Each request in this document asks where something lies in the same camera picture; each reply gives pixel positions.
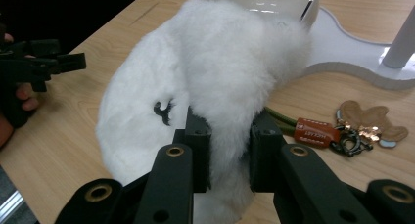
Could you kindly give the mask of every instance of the brown keychain tag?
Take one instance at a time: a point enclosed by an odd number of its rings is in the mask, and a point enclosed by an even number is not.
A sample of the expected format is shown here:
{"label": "brown keychain tag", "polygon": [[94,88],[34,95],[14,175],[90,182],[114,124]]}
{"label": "brown keychain tag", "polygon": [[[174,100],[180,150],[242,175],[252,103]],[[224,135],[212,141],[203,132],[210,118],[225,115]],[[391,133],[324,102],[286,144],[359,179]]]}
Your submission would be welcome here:
{"label": "brown keychain tag", "polygon": [[340,131],[330,123],[299,118],[294,139],[308,145],[328,148],[331,142],[339,142]]}

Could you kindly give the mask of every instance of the black embroidered claw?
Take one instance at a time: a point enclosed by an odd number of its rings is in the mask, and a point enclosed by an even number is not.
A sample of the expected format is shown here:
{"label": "black embroidered claw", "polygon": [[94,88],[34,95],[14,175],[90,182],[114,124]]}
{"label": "black embroidered claw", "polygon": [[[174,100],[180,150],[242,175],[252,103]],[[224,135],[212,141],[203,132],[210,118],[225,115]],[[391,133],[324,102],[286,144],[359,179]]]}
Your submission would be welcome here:
{"label": "black embroidered claw", "polygon": [[171,103],[171,100],[168,102],[167,108],[165,108],[165,110],[161,110],[160,106],[161,106],[161,103],[156,102],[154,106],[155,114],[161,116],[162,122],[165,125],[170,126],[170,123],[169,123],[170,118],[168,117],[168,114],[170,113],[171,108],[173,108],[173,104]]}

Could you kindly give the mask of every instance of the white stand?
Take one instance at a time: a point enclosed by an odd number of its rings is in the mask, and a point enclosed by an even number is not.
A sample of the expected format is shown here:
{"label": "white stand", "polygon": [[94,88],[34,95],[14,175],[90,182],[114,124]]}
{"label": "white stand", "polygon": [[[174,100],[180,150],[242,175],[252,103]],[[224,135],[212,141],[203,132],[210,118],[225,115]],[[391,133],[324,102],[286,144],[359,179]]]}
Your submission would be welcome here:
{"label": "white stand", "polygon": [[[415,86],[415,7],[392,45],[352,36],[324,8],[320,8],[310,33],[314,49],[305,75],[338,71],[355,75],[384,89]],[[390,62],[386,60],[385,63],[391,65],[386,66],[383,62],[386,54]]]}

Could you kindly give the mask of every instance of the white fluffy fabric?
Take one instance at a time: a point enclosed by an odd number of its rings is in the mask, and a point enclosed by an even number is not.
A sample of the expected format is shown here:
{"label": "white fluffy fabric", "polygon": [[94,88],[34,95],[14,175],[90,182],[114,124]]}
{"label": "white fluffy fabric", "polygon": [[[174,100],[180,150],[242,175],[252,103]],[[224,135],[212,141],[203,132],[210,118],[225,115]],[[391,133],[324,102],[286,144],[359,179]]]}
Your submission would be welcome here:
{"label": "white fluffy fabric", "polygon": [[[212,187],[195,194],[194,223],[235,223],[253,198],[243,157],[253,118],[274,88],[301,74],[309,49],[297,20],[226,0],[187,1],[142,38],[105,92],[96,127],[105,166],[123,185],[149,172],[190,105],[212,130]],[[154,105],[170,101],[168,126]]]}

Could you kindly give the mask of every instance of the dark floor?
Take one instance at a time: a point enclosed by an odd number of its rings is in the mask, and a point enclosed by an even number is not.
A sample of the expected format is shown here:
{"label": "dark floor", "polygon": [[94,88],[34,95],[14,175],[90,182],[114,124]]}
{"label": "dark floor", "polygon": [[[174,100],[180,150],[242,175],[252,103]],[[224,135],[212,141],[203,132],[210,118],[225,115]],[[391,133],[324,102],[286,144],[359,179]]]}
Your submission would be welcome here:
{"label": "dark floor", "polygon": [[[16,41],[59,39],[69,53],[134,0],[0,0],[0,23]],[[0,167],[0,205],[15,191]],[[34,224],[25,203],[6,222]]]}

